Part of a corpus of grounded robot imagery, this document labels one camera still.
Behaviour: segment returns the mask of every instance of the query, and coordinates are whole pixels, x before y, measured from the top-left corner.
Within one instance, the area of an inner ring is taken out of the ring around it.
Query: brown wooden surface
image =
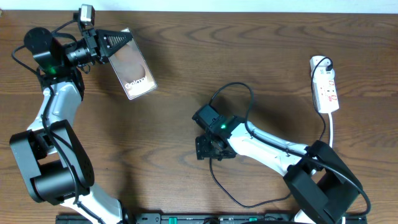
[[[0,17],[0,222],[53,223],[61,206],[35,203],[16,165],[9,138],[33,122],[42,93],[33,74],[11,52],[37,26],[50,30],[71,12],[6,11]],[[96,182],[133,211],[255,213],[299,208],[294,199],[246,210],[213,182],[208,161],[197,161],[202,130],[192,115],[215,90],[232,81],[251,85],[251,120],[291,141],[311,144],[322,123],[312,108],[309,59],[335,63],[340,110],[335,151],[368,193],[370,223],[396,223],[398,211],[398,16],[361,14],[260,14],[98,12],[97,29],[130,27],[158,89],[129,101],[110,65],[84,75],[85,99],[74,130],[94,165]],[[77,28],[65,32],[78,37]],[[18,57],[36,67],[28,51]],[[223,92],[216,104],[242,114],[245,89]],[[282,178],[238,156],[215,162],[219,181],[239,201],[282,197]],[[351,210],[364,209],[358,199]]]

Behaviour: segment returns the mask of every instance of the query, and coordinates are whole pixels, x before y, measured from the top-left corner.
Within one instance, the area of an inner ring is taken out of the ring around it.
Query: power strip
[[[332,62],[329,59],[324,59],[318,65],[315,73],[313,72],[317,64],[325,56],[314,56],[310,60],[311,76],[313,78],[313,89],[319,113],[331,113],[339,108],[336,85],[335,85],[335,70],[327,71],[326,68]]]

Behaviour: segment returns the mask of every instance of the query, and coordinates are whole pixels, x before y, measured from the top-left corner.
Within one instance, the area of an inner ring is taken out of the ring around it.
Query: white wall
[[[398,0],[0,0],[1,9],[398,13]]]

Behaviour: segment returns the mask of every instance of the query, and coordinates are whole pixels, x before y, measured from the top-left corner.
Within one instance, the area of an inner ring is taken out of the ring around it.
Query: galaxy phone
[[[129,28],[122,32],[131,32]],[[130,42],[109,58],[127,97],[132,100],[157,88],[134,36]]]

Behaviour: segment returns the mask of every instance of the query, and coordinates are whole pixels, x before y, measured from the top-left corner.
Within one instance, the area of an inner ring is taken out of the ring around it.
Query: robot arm
[[[192,119],[205,130],[205,134],[196,138],[198,159],[209,157],[220,161],[234,158],[236,154],[249,156],[283,176],[302,208],[292,221],[344,223],[343,216],[359,192],[328,169],[322,179],[314,183],[311,176],[323,168],[302,158],[306,156],[332,164],[362,188],[329,145],[321,141],[312,146],[285,141],[261,131],[250,122],[246,127],[244,118],[233,116],[226,119],[209,104],[200,108]]]
[[[94,30],[94,18],[94,8],[82,5],[73,15],[73,22],[78,23],[83,38],[76,41],[73,37],[74,42],[66,45],[61,45],[55,37],[68,37],[68,34],[39,27],[26,34],[25,46],[44,71],[41,75],[37,70],[44,100],[34,122],[27,131],[14,134],[10,146],[29,195],[36,202],[70,207],[93,223],[129,223],[134,218],[127,215],[119,200],[94,182],[93,166],[72,130],[85,90],[77,67],[84,71],[89,62],[106,63],[132,40],[127,32]],[[109,35],[118,37],[119,42],[108,43]],[[59,153],[60,159],[39,163],[53,153]]]

